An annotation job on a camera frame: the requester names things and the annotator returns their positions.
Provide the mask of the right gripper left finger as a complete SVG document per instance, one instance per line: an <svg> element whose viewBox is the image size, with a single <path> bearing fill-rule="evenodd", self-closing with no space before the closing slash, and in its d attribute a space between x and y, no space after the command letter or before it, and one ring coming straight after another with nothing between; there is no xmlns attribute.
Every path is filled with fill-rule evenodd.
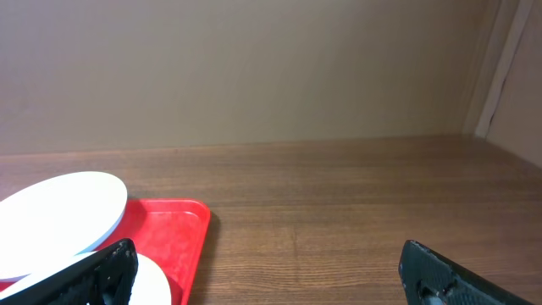
<svg viewBox="0 0 542 305"><path fill-rule="evenodd" d="M1 305L128 305L137 271L135 243L124 238L5 297Z"/></svg>

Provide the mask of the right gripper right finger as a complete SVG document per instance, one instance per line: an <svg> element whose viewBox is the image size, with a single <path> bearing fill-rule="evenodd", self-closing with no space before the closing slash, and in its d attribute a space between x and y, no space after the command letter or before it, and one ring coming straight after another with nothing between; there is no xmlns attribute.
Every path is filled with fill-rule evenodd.
<svg viewBox="0 0 542 305"><path fill-rule="evenodd" d="M408 305L533 305L414 240L398 272Z"/></svg>

